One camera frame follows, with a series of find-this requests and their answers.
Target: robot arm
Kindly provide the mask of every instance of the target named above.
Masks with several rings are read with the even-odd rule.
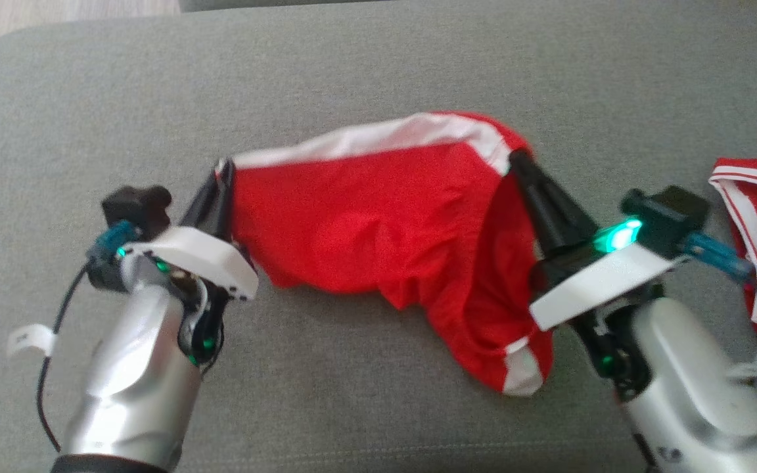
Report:
[[[649,470],[757,472],[757,392],[658,278],[686,258],[745,282],[753,267],[700,234],[708,206],[677,187],[631,191],[629,217],[598,231],[591,218],[518,150],[511,173],[525,197],[545,259],[531,305],[541,329],[568,323],[597,373],[611,380]]]
[[[53,473],[176,467],[200,366],[214,362],[223,341],[223,309],[258,287],[232,245],[233,177],[222,162],[177,227],[168,227],[165,189],[123,188],[103,202],[111,230],[90,251],[87,273],[95,287],[129,298],[93,357]]]

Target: green led light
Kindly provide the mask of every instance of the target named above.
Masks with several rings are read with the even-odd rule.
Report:
[[[639,219],[628,219],[627,221],[601,230],[595,236],[595,249],[605,254],[625,248],[630,243],[635,242],[639,236],[639,230],[642,222]]]
[[[161,259],[156,260],[156,268],[162,271],[163,273],[167,273],[171,271],[171,267],[168,266],[168,263],[165,261],[162,261]]]
[[[612,356],[604,356],[601,360],[601,371],[603,371],[603,375],[609,376],[612,374],[613,369],[615,368],[615,359],[613,359]]]

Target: black knob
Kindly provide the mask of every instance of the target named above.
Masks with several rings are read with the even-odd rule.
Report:
[[[621,212],[626,215],[637,215],[646,198],[646,195],[641,189],[630,189],[621,200]]]
[[[139,239],[152,240],[171,224],[166,213],[171,201],[171,192],[163,186],[146,189],[124,186],[109,194],[101,202],[101,208],[108,227],[126,219],[141,231]]]

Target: gray couch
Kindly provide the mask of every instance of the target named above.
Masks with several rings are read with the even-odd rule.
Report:
[[[51,323],[99,200],[162,183],[177,218],[220,156],[422,110],[495,116],[599,221],[631,186],[677,183],[715,204],[717,156],[757,156],[757,2],[399,0],[61,24],[0,39],[0,471],[45,471],[38,355],[5,336]],[[732,356],[748,357],[740,290],[712,270],[669,281]],[[86,285],[47,389],[62,432],[94,344],[123,299]],[[576,338],[555,336],[526,399],[471,380],[420,311],[378,296],[276,290],[226,315],[184,472],[641,471]]]
[[[313,3],[363,2],[363,0],[177,0],[180,11],[202,12],[204,10],[243,9],[247,7],[282,7],[310,5]]]

